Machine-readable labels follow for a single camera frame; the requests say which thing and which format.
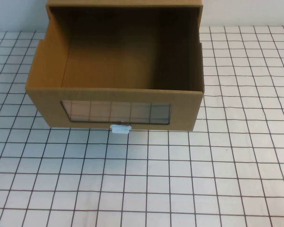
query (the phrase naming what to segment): white plastic clip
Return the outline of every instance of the white plastic clip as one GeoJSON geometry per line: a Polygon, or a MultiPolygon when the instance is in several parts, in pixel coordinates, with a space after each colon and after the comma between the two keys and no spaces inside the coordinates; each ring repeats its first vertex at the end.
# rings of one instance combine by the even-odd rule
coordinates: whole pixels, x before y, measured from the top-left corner
{"type": "Polygon", "coordinates": [[[113,133],[117,134],[128,134],[129,130],[132,129],[130,125],[119,125],[119,124],[112,124],[110,126],[113,133]]]}

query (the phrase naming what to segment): white surface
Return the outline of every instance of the white surface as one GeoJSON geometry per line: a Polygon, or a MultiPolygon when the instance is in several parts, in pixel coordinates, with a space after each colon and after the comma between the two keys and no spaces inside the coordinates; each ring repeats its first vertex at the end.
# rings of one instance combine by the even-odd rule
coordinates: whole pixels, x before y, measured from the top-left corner
{"type": "MultiPolygon", "coordinates": [[[[46,30],[46,0],[0,0],[0,31],[46,30]]],[[[203,0],[202,26],[284,25],[284,0],[203,0]]]]}
{"type": "Polygon", "coordinates": [[[194,131],[128,135],[48,127],[43,36],[0,33],[0,227],[284,227],[284,27],[202,27],[194,131]]]}

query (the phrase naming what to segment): cardboard drawer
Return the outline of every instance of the cardboard drawer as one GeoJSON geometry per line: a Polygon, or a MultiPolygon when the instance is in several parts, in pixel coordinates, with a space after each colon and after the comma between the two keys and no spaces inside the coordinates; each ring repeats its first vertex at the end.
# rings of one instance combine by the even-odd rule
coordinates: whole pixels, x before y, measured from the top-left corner
{"type": "Polygon", "coordinates": [[[200,0],[50,0],[26,91],[52,127],[192,130],[200,0]]]}

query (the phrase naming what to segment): cardboard top flap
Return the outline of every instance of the cardboard top flap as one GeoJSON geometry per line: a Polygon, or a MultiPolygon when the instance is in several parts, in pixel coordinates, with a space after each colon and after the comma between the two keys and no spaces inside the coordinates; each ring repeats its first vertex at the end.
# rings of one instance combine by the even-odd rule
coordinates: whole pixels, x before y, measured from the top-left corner
{"type": "Polygon", "coordinates": [[[49,7],[201,7],[202,0],[48,0],[49,7]]]}

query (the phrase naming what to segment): brown cardboard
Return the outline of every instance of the brown cardboard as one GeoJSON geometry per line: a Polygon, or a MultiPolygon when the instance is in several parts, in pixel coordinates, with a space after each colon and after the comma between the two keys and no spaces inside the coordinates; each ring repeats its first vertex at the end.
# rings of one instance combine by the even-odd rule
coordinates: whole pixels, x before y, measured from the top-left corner
{"type": "Polygon", "coordinates": [[[63,101],[171,104],[169,124],[133,129],[191,130],[204,93],[200,0],[49,0],[26,90],[53,127],[72,122],[63,101]]]}

